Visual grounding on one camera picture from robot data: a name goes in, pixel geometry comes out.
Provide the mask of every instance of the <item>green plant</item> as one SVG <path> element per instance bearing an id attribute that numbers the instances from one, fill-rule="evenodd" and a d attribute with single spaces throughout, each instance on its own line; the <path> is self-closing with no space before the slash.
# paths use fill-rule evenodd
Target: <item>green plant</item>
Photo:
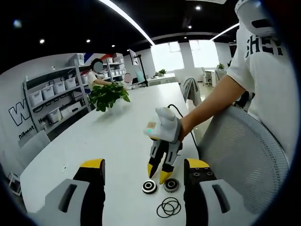
<path id="1" fill-rule="evenodd" d="M 158 72 L 159 74 L 166 74 L 166 70 L 162 69 L 161 71 Z"/>
<path id="2" fill-rule="evenodd" d="M 118 83 L 112 83 L 105 86 L 94 86 L 90 94 L 90 103 L 96 105 L 97 111 L 105 112 L 107 107 L 113 107 L 118 99 L 124 99 L 130 102 L 128 92 Z"/>
<path id="3" fill-rule="evenodd" d="M 225 69 L 225 65 L 219 64 L 219 65 L 217 65 L 216 68 L 217 68 L 218 70 L 223 70 L 223 69 Z"/>

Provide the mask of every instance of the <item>hand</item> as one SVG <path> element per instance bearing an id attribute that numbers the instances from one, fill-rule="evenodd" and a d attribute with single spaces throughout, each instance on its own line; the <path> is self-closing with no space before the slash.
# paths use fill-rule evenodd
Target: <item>hand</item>
<path id="1" fill-rule="evenodd" d="M 181 132 L 179 135 L 179 141 L 183 141 L 184 138 L 192 131 L 193 128 L 190 126 L 190 120 L 186 116 L 184 118 L 181 118 Z"/>

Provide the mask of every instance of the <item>ceiling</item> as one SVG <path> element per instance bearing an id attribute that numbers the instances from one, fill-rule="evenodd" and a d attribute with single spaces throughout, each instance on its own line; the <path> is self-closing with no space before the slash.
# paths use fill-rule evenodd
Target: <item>ceiling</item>
<path id="1" fill-rule="evenodd" d="M 155 44 L 189 39 L 210 39 L 238 23 L 234 12 L 237 0 L 224 5 L 186 0 L 112 0 L 132 17 Z M 93 52 L 126 54 L 139 51 L 149 42 L 124 18 L 98 0 L 15 0 L 1 10 L 0 73 L 22 62 L 38 57 Z M 19 20 L 22 27 L 14 27 Z M 217 38 L 217 42 L 233 42 L 236 29 Z M 205 32 L 188 35 L 187 32 Z"/>

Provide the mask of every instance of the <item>white table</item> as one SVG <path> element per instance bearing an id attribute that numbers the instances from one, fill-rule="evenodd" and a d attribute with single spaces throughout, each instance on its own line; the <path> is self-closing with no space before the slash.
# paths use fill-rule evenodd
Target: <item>white table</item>
<path id="1" fill-rule="evenodd" d="M 147 82 L 149 83 L 149 86 L 153 86 L 153 85 L 159 85 L 159 84 L 164 84 L 164 83 L 169 83 L 169 82 L 175 82 L 175 74 L 174 73 L 168 73 L 165 74 L 162 77 L 157 77 L 157 78 L 150 78 L 147 80 Z"/>
<path id="2" fill-rule="evenodd" d="M 87 160 L 105 159 L 105 203 L 103 225 L 108 226 L 183 226 L 186 222 L 183 200 L 184 159 L 198 158 L 192 136 L 183 141 L 172 178 L 180 189 L 167 193 L 159 185 L 160 173 L 153 180 L 155 194 L 141 190 L 148 180 L 147 163 L 151 139 L 143 128 L 155 114 L 155 107 L 174 104 L 183 115 L 188 113 L 178 83 L 130 90 L 131 103 L 124 102 L 124 112 L 115 117 L 95 110 L 78 120 L 53 140 L 21 175 L 23 200 L 28 212 L 42 208 L 45 196 L 66 178 L 72 179 L 80 164 Z M 157 207 L 167 197 L 177 198 L 182 210 L 169 218 L 159 218 Z"/>

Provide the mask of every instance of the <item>window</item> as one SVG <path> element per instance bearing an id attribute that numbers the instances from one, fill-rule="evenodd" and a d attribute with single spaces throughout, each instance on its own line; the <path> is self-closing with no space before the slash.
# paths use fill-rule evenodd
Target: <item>window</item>
<path id="1" fill-rule="evenodd" d="M 190 40 L 194 67 L 216 67 L 219 64 L 216 46 L 210 40 Z"/>
<path id="2" fill-rule="evenodd" d="M 151 54 L 157 72 L 162 69 L 174 71 L 184 68 L 180 45 L 177 41 L 152 46 Z"/>

